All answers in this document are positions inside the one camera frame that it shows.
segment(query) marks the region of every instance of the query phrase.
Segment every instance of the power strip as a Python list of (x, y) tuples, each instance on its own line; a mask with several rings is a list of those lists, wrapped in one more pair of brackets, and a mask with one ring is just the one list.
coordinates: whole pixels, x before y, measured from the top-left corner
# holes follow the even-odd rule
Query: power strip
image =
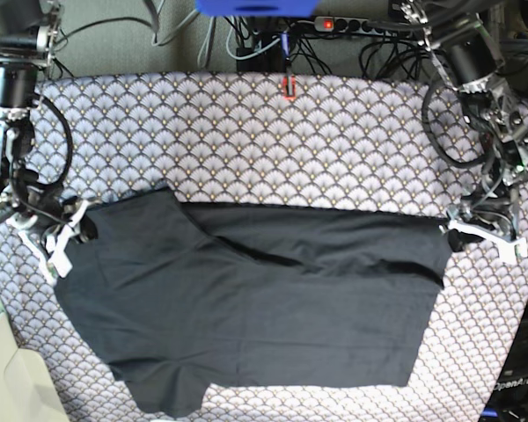
[(314, 19), (315, 31), (318, 33), (336, 33), (347, 35), (368, 35), (370, 37), (397, 37), (395, 32), (372, 28), (368, 19), (336, 18), (330, 16), (317, 16)]

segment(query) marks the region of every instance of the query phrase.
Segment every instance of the patterned tablecloth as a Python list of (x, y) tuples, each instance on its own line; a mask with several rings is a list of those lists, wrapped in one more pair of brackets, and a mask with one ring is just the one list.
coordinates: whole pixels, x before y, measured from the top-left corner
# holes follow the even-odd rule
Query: patterned tablecloth
[[(118, 200), (166, 180), (183, 201), (286, 204), (442, 216), (477, 171), (449, 168), (422, 132), (426, 87), (336, 76), (105, 76), (44, 87), (72, 126), (67, 194)], [(475, 156), (451, 92), (436, 96), (435, 131), (451, 154)], [(528, 123), (528, 106), (521, 112)], [(50, 112), (35, 112), (32, 163), (55, 178), (66, 148)], [(520, 227), (528, 239), (528, 184)], [(212, 386), (187, 420), (475, 421), (528, 298), (528, 258), (507, 267), (490, 243), (455, 254), (408, 387)], [(0, 227), (0, 294), (19, 344), (39, 352), (71, 420), (154, 418), (74, 331), (37, 261)]]

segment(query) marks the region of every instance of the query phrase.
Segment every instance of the black cable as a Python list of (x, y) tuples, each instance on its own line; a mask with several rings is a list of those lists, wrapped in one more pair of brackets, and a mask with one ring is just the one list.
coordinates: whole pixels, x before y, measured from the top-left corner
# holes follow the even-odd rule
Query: black cable
[[(399, 64), (399, 66), (403, 69), (403, 71), (405, 72), (405, 78), (407, 79), (414, 79), (413, 68), (416, 64), (416, 61), (418, 60), (419, 50), (420, 50), (419, 48), (408, 47), (407, 50), (405, 51), (408, 51), (409, 53), (412, 53), (412, 54), (406, 60), (404, 60), (402, 56), (399, 54), (395, 56), (395, 60), (397, 61), (397, 64)], [(407, 69), (407, 67), (405, 66), (405, 63), (408, 62), (411, 58), (414, 58), (413, 65), (409, 69)]]
[(61, 42), (64, 42), (64, 41), (68, 40), (70, 37), (76, 35), (77, 33), (81, 33), (82, 31), (85, 31), (86, 29), (89, 29), (89, 28), (92, 28), (92, 27), (98, 26), (98, 25), (112, 24), (112, 23), (115, 23), (115, 22), (136, 22), (137, 24), (141, 24), (141, 25), (147, 26), (149, 29), (152, 29), (152, 23), (151, 22), (148, 22), (148, 21), (146, 21), (144, 19), (135, 18), (133, 16), (124, 16), (122, 18), (102, 19), (102, 20), (97, 20), (96, 22), (91, 22), (88, 25), (80, 26), (79, 28), (75, 29), (74, 31), (70, 31), (69, 33), (67, 33), (64, 36), (64, 38), (58, 40), (56, 42), (56, 45), (60, 44)]
[(368, 22), (368, 26), (376, 29), (383, 29), (386, 31), (397, 31), (407, 33), (420, 31), (429, 26), (437, 26), (443, 24), (444, 22), (449, 22), (450, 20), (455, 18), (459, 13), (463, 12), (463, 9), (471, 1), (472, 0), (459, 0), (458, 4), (456, 4), (453, 8), (446, 8), (434, 13), (434, 15), (430, 17), (429, 22), (425, 24), (397, 24), (394, 22), (371, 21)]
[(500, 219), (502, 219), (503, 221), (507, 222), (510, 226), (510, 230), (513, 230), (514, 227), (512, 225), (512, 221), (509, 219), (509, 217), (507, 217), (506, 215), (503, 215), (501, 213), (497, 213), (496, 211), (490, 211), (490, 210), (480, 210), (478, 211), (475, 216), (477, 218), (479, 218), (480, 220), (482, 220), (483, 222), (486, 222), (484, 221), (483, 217), (481, 217), (481, 215), (484, 215), (484, 214), (489, 214), (489, 215), (493, 215), (495, 217), (499, 217)]
[(414, 61), (414, 79), (419, 80), (421, 78), (421, 65), (422, 65), (422, 55), (419, 51), (416, 52), (416, 58)]
[(10, 163), (10, 169), (9, 169), (9, 172), (8, 172), (8, 179), (10, 181), (11, 192), (19, 200), (19, 203), (21, 205), (23, 205), (24, 207), (26, 207), (30, 211), (34, 211), (35, 214), (43, 215), (43, 216), (47, 217), (48, 219), (50, 219), (50, 220), (52, 220), (54, 222), (57, 222), (57, 223), (59, 223), (61, 225), (65, 225), (65, 224), (69, 224), (70, 223), (70, 222), (67, 222), (67, 221), (63, 220), (62, 218), (59, 218), (59, 217), (57, 217), (55, 215), (52, 215), (52, 214), (48, 213), (45, 210), (39, 209), (37, 207), (34, 207), (25, 198), (22, 197), (22, 195), (19, 193), (19, 190), (18, 190), (18, 181), (16, 180), (15, 175), (14, 175), (14, 163), (13, 163), (13, 161)]
[(158, 33), (160, 30), (160, 17), (157, 13), (157, 7), (152, 0), (143, 0), (143, 3), (150, 14), (150, 29), (152, 29), (154, 33)]
[(250, 38), (254, 36), (253, 30), (250, 28), (250, 26), (248, 26), (248, 24), (245, 22), (245, 20), (242, 17), (238, 18), (238, 22), (240, 23), (240, 26), (241, 27), (243, 26), (246, 29), (246, 31), (250, 34), (248, 38), (246, 39), (246, 40), (250, 40)]
[(65, 162), (64, 162), (64, 168), (62, 169), (62, 172), (59, 175), (59, 177), (57, 178), (57, 180), (55, 182), (53, 182), (51, 184), (47, 184), (47, 185), (46, 184), (42, 184), (42, 183), (37, 184), (37, 186), (40, 189), (46, 191), (46, 190), (50, 190), (50, 189), (54, 189), (54, 188), (62, 186), (62, 184), (64, 183), (64, 180), (69, 175), (70, 166), (72, 165), (72, 157), (73, 157), (73, 154), (74, 154), (74, 141), (72, 139), (72, 133), (70, 132), (69, 122), (66, 120), (64, 115), (62, 115), (61, 110), (59, 110), (56, 107), (56, 105), (53, 103), (53, 101), (51, 101), (49, 98), (47, 98), (45, 96), (41, 96), (40, 97), (38, 94), (33, 94), (33, 100), (34, 101), (41, 100), (43, 105), (46, 108), (48, 108), (51, 111), (51, 113), (53, 113), (53, 115), (59, 120), (59, 122), (61, 123), (61, 126), (62, 126), (62, 130), (64, 131), (64, 136), (65, 136), (65, 139), (66, 139), (66, 142), (67, 142), (67, 156), (66, 156), (66, 159), (65, 159)]
[(408, 79), (418, 79), (418, 76), (415, 76), (415, 71), (419, 64), (419, 52), (418, 51), (414, 52), (413, 58), (414, 58), (413, 64), (411, 65), (410, 68), (408, 68), (406, 72)]
[[(434, 52), (436, 55), (444, 55), (440, 51)], [(405, 51), (402, 51), (398, 53), (389, 63), (387, 63), (379, 72), (377, 79), (379, 78), (387, 78), (391, 76), (398, 67), (401, 67), (403, 70), (405, 70), (405, 73), (407, 73), (407, 69), (405, 68), (405, 63), (407, 63), (411, 59), (420, 59), (421, 61), (429, 60), (431, 57), (428, 52), (424, 51), (421, 48), (409, 48)], [(427, 78), (430, 78), (428, 72), (426, 69), (423, 68), (421, 65), (422, 71), (425, 73)]]
[(456, 167), (459, 169), (471, 169), (476, 165), (483, 164), (486, 160), (485, 154), (478, 156), (477, 158), (474, 158), (471, 161), (462, 162), (449, 156), (444, 150), (444, 148), (438, 143), (436, 135), (434, 135), (434, 132), (432, 132), (432, 127), (430, 125), (429, 108), (430, 102), (432, 101), (436, 90), (441, 87), (444, 87), (444, 81), (442, 79), (437, 79), (433, 81), (426, 92), (424, 100), (422, 101), (422, 128), (424, 129), (426, 136), (429, 138), (430, 144), (436, 150), (438, 156), (440, 156), (440, 158), (442, 158), (447, 164), (451, 165), (452, 167)]
[(241, 45), (241, 47), (244, 47), (245, 46), (245, 41), (246, 40), (250, 40), (250, 37), (245, 39), (245, 37), (243, 36), (242, 31), (240, 31), (238, 29), (238, 27), (235, 24), (233, 24), (232, 21), (229, 18), (227, 18), (226, 16), (223, 16), (223, 19), (225, 19), (227, 21), (227, 23), (231, 26), (231, 28), (237, 34), (237, 42)]
[(333, 74), (333, 70), (330, 68), (330, 66), (328, 66), (328, 64), (326, 64), (324, 61), (319, 59), (319, 57), (317, 56), (317, 53), (315, 52), (315, 49), (311, 45), (311, 42), (309, 40), (306, 40), (306, 39), (301, 39), (301, 43), (302, 43), (302, 45), (306, 46), (307, 51), (311, 55), (311, 58), (315, 62), (317, 62), (317, 64), (320, 66), (320, 68), (323, 71), (323, 73), (328, 74), (328, 75), (332, 75)]
[(526, 68), (528, 68), (528, 60), (522, 66), (520, 66), (518, 69), (511, 70), (509, 72), (497, 72), (497, 75), (498, 76), (513, 76), (513, 75), (516, 75), (516, 74), (522, 72)]
[(362, 71), (362, 77), (364, 77), (366, 79), (371, 79), (371, 76), (368, 73), (368, 66), (370, 65), (370, 59), (371, 59), (372, 55), (370, 55), (368, 57), (368, 61), (366, 63), (364, 63), (363, 62), (363, 57), (364, 57), (365, 53), (368, 50), (370, 50), (370, 49), (381, 47), (385, 43), (386, 43), (386, 41), (372, 42), (371, 44), (368, 44), (367, 46), (364, 46), (362, 48), (362, 50), (360, 51), (360, 54), (358, 55), (358, 63), (360, 64), (360, 70)]
[(67, 68), (64, 64), (62, 64), (62, 62), (59, 59), (54, 59), (53, 62), (55, 62), (55, 64), (61, 70), (61, 72), (62, 72), (61, 77), (62, 77), (62, 75), (64, 75), (64, 72), (67, 72), (70, 75), (70, 77), (76, 77), (76, 76), (74, 76), (74, 73), (72, 73), (69, 70), (69, 68)]
[(294, 63), (295, 60), (296, 60), (300, 55), (302, 55), (302, 56), (305, 58), (305, 60), (307, 61), (307, 63), (309, 64), (309, 67), (311, 68), (311, 72), (313, 73), (313, 75), (316, 75), (316, 74), (317, 74), (317, 70), (315, 70), (315, 67), (313, 66), (313, 62), (312, 62), (312, 60), (311, 60), (311, 57), (310, 57), (307, 53), (305, 53), (305, 52), (303, 51), (303, 46), (302, 46), (302, 44), (301, 44), (301, 40), (298, 40), (298, 41), (297, 41), (297, 45), (298, 45), (299, 49), (298, 49), (297, 53), (295, 53), (294, 55), (292, 55), (291, 63)]
[(59, 52), (61, 52), (61, 51), (63, 51), (66, 47), (69, 46), (69, 40), (66, 39), (67, 34), (64, 33), (64, 31), (62, 30), (62, 28), (59, 28), (59, 33), (61, 33), (61, 35), (64, 37), (64, 39), (65, 39), (65, 44), (64, 44), (64, 46), (62, 46), (62, 47), (58, 47), (59, 42), (56, 42), (56, 43), (55, 43), (55, 54), (56, 54), (56, 53), (59, 53)]
[(373, 59), (373, 57), (379, 52), (381, 51), (381, 48), (385, 45), (386, 41), (385, 40), (381, 40), (379, 42), (379, 48), (373, 48), (372, 49), (372, 52), (370, 53), (370, 55), (368, 56), (368, 60), (366, 60), (366, 64), (365, 64), (365, 69), (366, 71), (370, 68), (370, 63), (371, 63), (371, 60)]

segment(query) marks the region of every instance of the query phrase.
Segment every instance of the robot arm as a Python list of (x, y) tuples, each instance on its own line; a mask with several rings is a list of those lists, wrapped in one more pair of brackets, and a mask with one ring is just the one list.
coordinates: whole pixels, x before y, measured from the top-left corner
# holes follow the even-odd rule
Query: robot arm
[[(47, 281), (55, 284), (57, 277), (71, 269), (64, 254), (67, 242), (87, 242), (97, 233), (85, 216), (89, 201), (61, 200), (72, 158), (70, 127), (51, 101), (34, 93), (38, 73), (47, 75), (52, 69), (62, 15), (56, 0), (50, 4), (45, 14), (39, 0), (0, 0), (0, 223), (19, 233), (40, 259)], [(502, 258), (514, 263), (517, 252), (525, 253), (517, 218), (518, 187), (528, 181), (528, 127), (507, 82), (496, 74), (501, 60), (498, 49), (485, 37), (476, 15), (460, 12), (450, 18), (441, 10), (427, 12), (416, 2), (404, 9), (411, 23), (422, 30), (422, 44), (432, 54), (442, 83), (456, 91), (470, 126), (486, 140), (485, 155), (473, 163), (446, 156), (429, 127), (427, 111), (435, 91), (431, 87), (422, 117), (436, 150), (450, 165), (482, 164), (480, 186), (448, 209), (450, 222), (443, 229), (458, 233), (463, 243), (474, 236), (492, 240)], [(447, 56), (448, 68), (436, 51)], [(67, 141), (64, 169), (49, 184), (41, 183), (39, 174), (26, 167), (34, 137), (29, 114), (38, 106), (48, 107), (60, 120)]]
[[(473, 236), (491, 240), (503, 261), (516, 264), (517, 255), (527, 255), (525, 239), (518, 234), (518, 189), (528, 181), (528, 127), (509, 84), (497, 74), (503, 63), (499, 49), (475, 14), (461, 12), (441, 21), (431, 16), (442, 10), (428, 12), (421, 3), (407, 3), (403, 10), (411, 23), (422, 28), (421, 44), (441, 77), (430, 86), (422, 108), (430, 142), (452, 166), (482, 164), (480, 185), (448, 208), (450, 223), (444, 231), (456, 230), (461, 243)], [(470, 163), (447, 156), (430, 129), (429, 102), (436, 88), (444, 85), (457, 93), (466, 122), (480, 133), (485, 153)]]
[[(47, 282), (55, 284), (71, 269), (64, 254), (67, 242), (86, 242), (97, 234), (85, 216), (89, 201), (61, 200), (72, 160), (70, 127), (48, 98), (35, 93), (38, 74), (50, 76), (52, 71), (61, 22), (61, 7), (57, 2), (50, 5), (44, 14), (39, 0), (0, 1), (0, 223), (18, 232), (39, 258)], [(26, 167), (34, 142), (30, 112), (41, 106), (62, 123), (67, 142), (64, 168), (49, 184)]]

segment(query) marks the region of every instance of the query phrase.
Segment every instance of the gray floor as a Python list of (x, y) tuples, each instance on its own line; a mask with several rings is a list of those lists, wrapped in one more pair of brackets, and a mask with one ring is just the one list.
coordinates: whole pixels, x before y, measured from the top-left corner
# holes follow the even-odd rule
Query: gray floor
[[(62, 27), (65, 31), (103, 18), (148, 18), (141, 0), (64, 0), (63, 4)], [(194, 8), (194, 4), (193, 0), (167, 0), (161, 13), (161, 33), (176, 26)], [(353, 18), (383, 18), (386, 12), (387, 0), (323, 0), (317, 8), (318, 14)], [(200, 16), (167, 47), (152, 47), (148, 28), (135, 23), (97, 26), (72, 38), (69, 46), (59, 53), (59, 59), (77, 76), (196, 71), (196, 58), (208, 23), (207, 16)], [(226, 22), (218, 19), (210, 70), (235, 70), (235, 61), (224, 48), (228, 31)], [(367, 42), (369, 40), (366, 39), (319, 40), (313, 43), (318, 56), (332, 67), (335, 75), (359, 76), (357, 55), (360, 47)], [(296, 71), (310, 73), (303, 61)]]

